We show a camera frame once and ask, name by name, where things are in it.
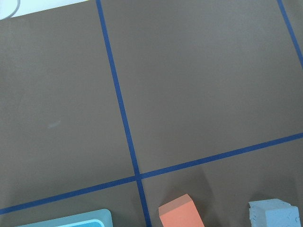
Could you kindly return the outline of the brown paper table mat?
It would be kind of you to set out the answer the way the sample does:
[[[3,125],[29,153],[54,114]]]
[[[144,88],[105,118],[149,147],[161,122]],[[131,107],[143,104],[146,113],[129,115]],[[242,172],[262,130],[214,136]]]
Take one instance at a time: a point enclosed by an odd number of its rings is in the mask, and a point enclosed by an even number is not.
[[[88,0],[0,23],[0,224],[208,227],[303,208],[300,0]]]

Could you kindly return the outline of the teal gripper finger pad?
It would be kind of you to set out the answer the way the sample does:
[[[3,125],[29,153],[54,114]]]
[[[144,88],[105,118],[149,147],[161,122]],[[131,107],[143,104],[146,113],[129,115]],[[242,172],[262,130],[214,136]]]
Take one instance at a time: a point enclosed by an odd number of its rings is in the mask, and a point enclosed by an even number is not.
[[[56,218],[22,227],[113,227],[111,212],[107,209],[95,210],[63,218]]]

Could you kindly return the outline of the light blue block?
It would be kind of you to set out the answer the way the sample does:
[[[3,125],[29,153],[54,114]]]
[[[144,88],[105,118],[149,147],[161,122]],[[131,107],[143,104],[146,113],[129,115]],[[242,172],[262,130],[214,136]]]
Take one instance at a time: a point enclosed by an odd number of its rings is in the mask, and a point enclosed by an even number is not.
[[[252,227],[300,227],[296,206],[280,199],[249,202],[249,219]]]

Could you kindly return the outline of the orange block left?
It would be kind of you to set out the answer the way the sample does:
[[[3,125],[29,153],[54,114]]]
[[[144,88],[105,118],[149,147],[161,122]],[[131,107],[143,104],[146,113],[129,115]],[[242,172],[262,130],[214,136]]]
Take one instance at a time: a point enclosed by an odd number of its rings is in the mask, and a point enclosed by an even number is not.
[[[188,194],[160,206],[159,217],[164,227],[205,227]]]

